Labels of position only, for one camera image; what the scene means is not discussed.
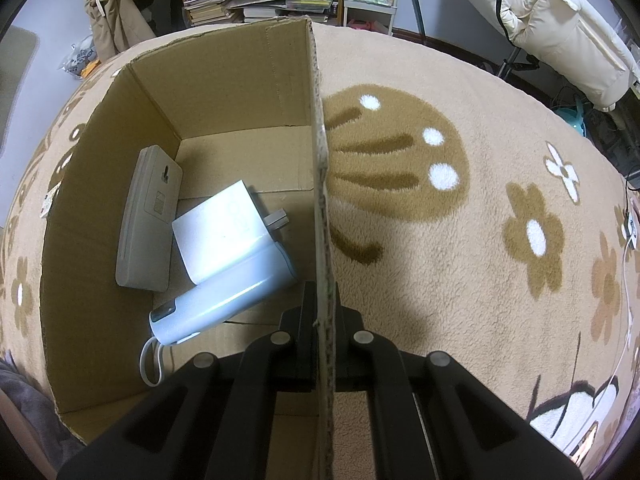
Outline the khaki hanging trousers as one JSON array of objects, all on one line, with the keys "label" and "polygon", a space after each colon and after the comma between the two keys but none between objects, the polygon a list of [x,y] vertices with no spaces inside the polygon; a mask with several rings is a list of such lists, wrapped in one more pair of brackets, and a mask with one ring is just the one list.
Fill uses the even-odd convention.
[{"label": "khaki hanging trousers", "polygon": [[134,0],[84,0],[84,7],[101,63],[155,37]]}]

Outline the beige patterned carpet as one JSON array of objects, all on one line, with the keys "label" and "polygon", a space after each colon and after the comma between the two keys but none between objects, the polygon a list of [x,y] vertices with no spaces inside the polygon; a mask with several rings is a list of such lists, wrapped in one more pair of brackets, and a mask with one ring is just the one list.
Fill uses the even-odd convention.
[{"label": "beige patterned carpet", "polygon": [[[407,41],[309,24],[326,302],[401,350],[448,352],[593,476],[623,434],[639,366],[639,256],[622,234],[637,195],[510,84]],[[39,314],[53,125],[4,226],[1,345],[63,422]]]}]

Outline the cream puffer coat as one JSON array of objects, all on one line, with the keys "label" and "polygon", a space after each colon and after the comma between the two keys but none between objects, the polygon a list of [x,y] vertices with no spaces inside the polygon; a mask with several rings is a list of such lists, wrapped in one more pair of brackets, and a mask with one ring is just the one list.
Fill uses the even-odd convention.
[{"label": "cream puffer coat", "polygon": [[515,47],[610,112],[639,80],[631,50],[588,0],[469,0]]}]

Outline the teal fan base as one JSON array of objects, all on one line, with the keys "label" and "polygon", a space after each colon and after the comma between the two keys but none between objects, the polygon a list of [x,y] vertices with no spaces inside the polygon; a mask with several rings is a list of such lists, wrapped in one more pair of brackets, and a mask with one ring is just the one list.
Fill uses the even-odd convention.
[{"label": "teal fan base", "polygon": [[554,112],[581,136],[583,136],[584,138],[587,136],[584,106],[582,105],[581,99],[576,98],[573,107],[561,106],[558,107]]}]

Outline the white remote control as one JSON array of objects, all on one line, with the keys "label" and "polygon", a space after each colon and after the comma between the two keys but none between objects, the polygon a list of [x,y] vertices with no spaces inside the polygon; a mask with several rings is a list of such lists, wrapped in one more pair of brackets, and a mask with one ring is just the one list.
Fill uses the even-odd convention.
[{"label": "white remote control", "polygon": [[142,148],[120,226],[115,281],[119,286],[168,289],[172,244],[182,181],[181,167],[158,145]]}]

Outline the plastic bag with snacks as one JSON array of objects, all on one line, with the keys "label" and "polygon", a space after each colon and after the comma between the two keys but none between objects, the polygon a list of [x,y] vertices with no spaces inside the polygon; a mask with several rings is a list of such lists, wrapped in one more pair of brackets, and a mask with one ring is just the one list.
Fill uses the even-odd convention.
[{"label": "plastic bag with snacks", "polygon": [[86,79],[99,65],[93,36],[89,35],[78,44],[72,44],[72,50],[62,59],[58,68],[78,79]]}]

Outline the brown cardboard box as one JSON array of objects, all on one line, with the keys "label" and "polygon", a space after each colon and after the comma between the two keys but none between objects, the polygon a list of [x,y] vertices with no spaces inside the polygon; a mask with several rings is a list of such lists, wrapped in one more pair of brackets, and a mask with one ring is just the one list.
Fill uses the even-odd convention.
[{"label": "brown cardboard box", "polygon": [[[204,28],[139,44],[106,63],[64,106],[43,157],[54,193],[43,219],[39,314],[44,369],[63,422],[87,446],[157,389],[145,389],[134,358],[149,335],[152,292],[115,281],[120,222],[142,148],[158,145],[182,167],[180,200],[193,204],[242,180],[262,200],[285,200],[285,237],[300,263],[302,303],[316,285],[326,308],[319,255],[326,137],[311,26],[280,20]],[[326,447],[317,384],[316,461]]]}]

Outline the stack of books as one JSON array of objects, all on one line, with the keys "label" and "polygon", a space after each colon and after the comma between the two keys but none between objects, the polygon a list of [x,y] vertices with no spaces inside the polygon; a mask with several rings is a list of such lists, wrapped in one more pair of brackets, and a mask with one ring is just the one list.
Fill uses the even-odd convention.
[{"label": "stack of books", "polygon": [[233,23],[239,19],[239,12],[228,8],[229,0],[186,0],[183,15],[190,27]]}]

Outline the white power adapter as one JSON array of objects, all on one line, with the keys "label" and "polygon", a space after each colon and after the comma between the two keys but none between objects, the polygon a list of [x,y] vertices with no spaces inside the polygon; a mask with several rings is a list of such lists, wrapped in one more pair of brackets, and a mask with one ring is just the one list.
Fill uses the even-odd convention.
[{"label": "white power adapter", "polygon": [[195,285],[276,242],[242,180],[192,208],[171,227]]}]

